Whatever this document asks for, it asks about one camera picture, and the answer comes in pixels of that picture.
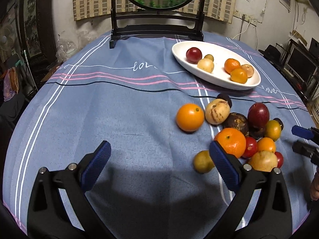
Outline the person's right hand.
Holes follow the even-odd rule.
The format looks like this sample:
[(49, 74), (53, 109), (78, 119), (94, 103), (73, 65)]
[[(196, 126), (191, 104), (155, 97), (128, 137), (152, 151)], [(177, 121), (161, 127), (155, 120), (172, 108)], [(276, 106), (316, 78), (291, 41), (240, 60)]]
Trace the person's right hand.
[(317, 201), (319, 199), (319, 174), (318, 174), (318, 171), (316, 172), (314, 179), (311, 182), (310, 197), (313, 201)]

